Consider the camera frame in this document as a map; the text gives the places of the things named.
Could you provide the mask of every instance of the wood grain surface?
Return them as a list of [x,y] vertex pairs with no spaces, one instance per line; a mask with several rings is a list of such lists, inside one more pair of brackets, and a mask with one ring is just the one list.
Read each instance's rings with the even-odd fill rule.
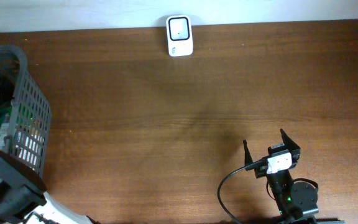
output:
[[[230,221],[221,179],[280,143],[320,185],[317,217],[358,223],[358,20],[196,26],[172,58],[165,28],[0,34],[23,48],[53,111],[44,181],[101,223]],[[241,220],[278,215],[266,179],[222,198]]]

